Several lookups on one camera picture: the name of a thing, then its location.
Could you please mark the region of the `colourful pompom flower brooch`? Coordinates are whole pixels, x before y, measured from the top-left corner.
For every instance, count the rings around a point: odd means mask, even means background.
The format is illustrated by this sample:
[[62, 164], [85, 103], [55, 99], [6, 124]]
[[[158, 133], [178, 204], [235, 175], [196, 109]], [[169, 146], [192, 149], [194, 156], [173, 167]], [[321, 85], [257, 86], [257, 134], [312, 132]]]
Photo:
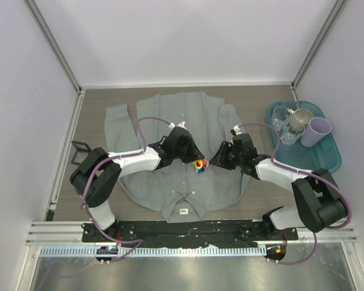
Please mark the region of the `colourful pompom flower brooch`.
[[193, 166], [197, 174], [203, 173], [207, 169], [208, 165], [209, 163], [206, 159], [199, 159], [193, 162]]

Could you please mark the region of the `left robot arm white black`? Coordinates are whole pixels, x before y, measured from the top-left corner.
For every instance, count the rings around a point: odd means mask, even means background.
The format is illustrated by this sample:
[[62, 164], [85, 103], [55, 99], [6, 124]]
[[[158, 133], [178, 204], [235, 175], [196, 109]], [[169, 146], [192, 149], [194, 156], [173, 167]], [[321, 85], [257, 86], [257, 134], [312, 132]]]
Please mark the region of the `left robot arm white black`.
[[116, 218], [109, 206], [109, 196], [121, 177], [146, 170], [158, 170], [179, 159], [183, 163], [203, 159], [191, 133], [180, 126], [160, 141], [143, 149], [123, 153], [93, 149], [69, 178], [81, 196], [80, 207], [86, 209], [96, 225], [96, 235], [105, 242], [117, 234]]

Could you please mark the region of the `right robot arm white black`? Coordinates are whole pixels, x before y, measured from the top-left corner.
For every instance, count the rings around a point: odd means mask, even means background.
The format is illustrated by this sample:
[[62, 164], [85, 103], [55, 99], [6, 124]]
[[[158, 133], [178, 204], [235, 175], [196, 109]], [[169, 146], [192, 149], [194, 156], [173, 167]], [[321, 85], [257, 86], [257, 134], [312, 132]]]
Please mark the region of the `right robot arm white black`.
[[222, 142], [209, 163], [227, 170], [239, 167], [243, 174], [293, 194], [295, 207], [279, 207], [263, 216], [267, 221], [261, 230], [268, 239], [278, 238], [291, 227], [305, 227], [314, 233], [325, 228], [338, 229], [351, 219], [351, 208], [328, 170], [298, 169], [259, 154], [247, 133]]

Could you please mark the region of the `grey button-up shirt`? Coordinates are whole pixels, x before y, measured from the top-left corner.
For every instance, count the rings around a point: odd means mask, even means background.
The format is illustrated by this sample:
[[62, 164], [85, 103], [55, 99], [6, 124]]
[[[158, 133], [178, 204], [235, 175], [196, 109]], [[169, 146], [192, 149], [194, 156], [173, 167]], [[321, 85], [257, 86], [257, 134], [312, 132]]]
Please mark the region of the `grey button-up shirt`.
[[[137, 102], [136, 112], [148, 143], [169, 134], [164, 121], [185, 122], [207, 159], [214, 157], [223, 141], [231, 140], [231, 129], [241, 123], [234, 105], [205, 92], [155, 95]], [[106, 109], [104, 131], [110, 152], [143, 146], [125, 104]], [[161, 213], [168, 223], [178, 223], [201, 221], [208, 211], [238, 203], [249, 180], [239, 169], [225, 170], [213, 165], [196, 173], [191, 163], [178, 159], [163, 169], [126, 175], [118, 182], [137, 204]]]

